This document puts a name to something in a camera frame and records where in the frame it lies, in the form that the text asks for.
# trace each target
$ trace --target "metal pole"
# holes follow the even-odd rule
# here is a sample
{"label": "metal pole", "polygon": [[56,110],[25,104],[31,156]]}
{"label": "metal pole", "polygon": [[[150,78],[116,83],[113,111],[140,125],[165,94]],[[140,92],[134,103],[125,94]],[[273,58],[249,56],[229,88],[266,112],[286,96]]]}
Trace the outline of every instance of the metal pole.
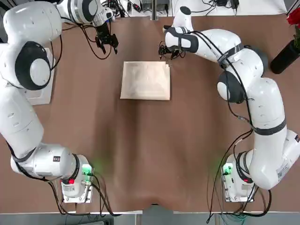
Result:
{"label": "metal pole", "polygon": [[152,0],[152,3],[151,3],[151,7],[152,7],[152,17],[151,17],[151,20],[158,20],[158,15],[157,15],[157,5],[158,5],[158,2],[157,0]]}
{"label": "metal pole", "polygon": [[293,10],[295,10],[296,8],[298,8],[300,5],[299,0],[295,0],[294,4],[292,4],[292,6],[289,8],[289,10],[287,11],[287,15],[289,15]]}

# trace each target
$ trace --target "red flower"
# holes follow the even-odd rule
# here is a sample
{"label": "red flower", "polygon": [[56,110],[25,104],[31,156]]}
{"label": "red flower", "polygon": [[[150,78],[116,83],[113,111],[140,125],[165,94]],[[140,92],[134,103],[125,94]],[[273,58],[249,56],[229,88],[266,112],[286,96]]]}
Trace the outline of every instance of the red flower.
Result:
{"label": "red flower", "polygon": [[300,8],[297,8],[294,11],[292,11],[287,17],[287,21],[290,25],[300,24]]}

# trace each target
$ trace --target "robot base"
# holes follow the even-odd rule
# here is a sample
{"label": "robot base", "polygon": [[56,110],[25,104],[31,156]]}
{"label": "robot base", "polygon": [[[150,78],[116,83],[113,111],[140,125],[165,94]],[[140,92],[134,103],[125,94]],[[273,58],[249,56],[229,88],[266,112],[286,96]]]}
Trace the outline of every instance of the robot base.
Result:
{"label": "robot base", "polygon": [[221,168],[222,185],[226,202],[253,202],[253,194],[251,193],[254,183],[248,184],[244,182],[237,174],[235,159],[233,155],[229,156],[225,165]]}
{"label": "robot base", "polygon": [[73,184],[61,183],[64,203],[91,203],[93,187],[92,177],[87,175],[93,173],[92,167],[83,155],[77,155],[79,159],[79,172]]}

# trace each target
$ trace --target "gray floor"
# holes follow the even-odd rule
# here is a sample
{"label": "gray floor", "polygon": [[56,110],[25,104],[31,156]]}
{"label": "gray floor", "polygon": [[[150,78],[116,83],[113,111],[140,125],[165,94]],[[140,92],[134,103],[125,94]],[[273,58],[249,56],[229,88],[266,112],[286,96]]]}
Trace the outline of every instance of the gray floor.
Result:
{"label": "gray floor", "polygon": [[[122,215],[115,219],[108,216],[105,218],[110,225],[205,225],[208,218],[203,214],[173,214],[160,206],[151,206],[145,210],[136,222],[136,215]],[[25,214],[25,215],[0,215],[0,225],[77,225],[82,217],[65,216],[54,214]],[[298,225],[299,213],[269,213],[261,218],[246,218],[244,225]],[[83,217],[80,224],[90,223],[87,217]],[[228,225],[240,225],[226,219]],[[210,225],[227,225],[220,216],[215,221],[212,217]]]}

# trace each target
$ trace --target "sticker label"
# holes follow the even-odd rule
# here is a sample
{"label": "sticker label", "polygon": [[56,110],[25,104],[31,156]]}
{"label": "sticker label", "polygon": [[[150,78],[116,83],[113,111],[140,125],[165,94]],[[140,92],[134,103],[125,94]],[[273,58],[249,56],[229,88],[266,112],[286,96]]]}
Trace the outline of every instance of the sticker label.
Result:
{"label": "sticker label", "polygon": [[53,162],[60,162],[60,156],[53,156]]}
{"label": "sticker label", "polygon": [[278,176],[278,182],[286,175],[286,173],[290,170],[289,164],[284,161],[279,169],[276,170]]}
{"label": "sticker label", "polygon": [[27,173],[33,174],[33,168],[32,167],[30,167],[30,166],[24,166],[23,169],[26,170]]}
{"label": "sticker label", "polygon": [[295,140],[296,140],[296,142],[300,142],[300,138],[299,138],[299,136],[297,135],[296,137],[295,137]]}
{"label": "sticker label", "polygon": [[75,191],[75,187],[73,185],[71,185],[71,186],[64,186],[64,191]]}

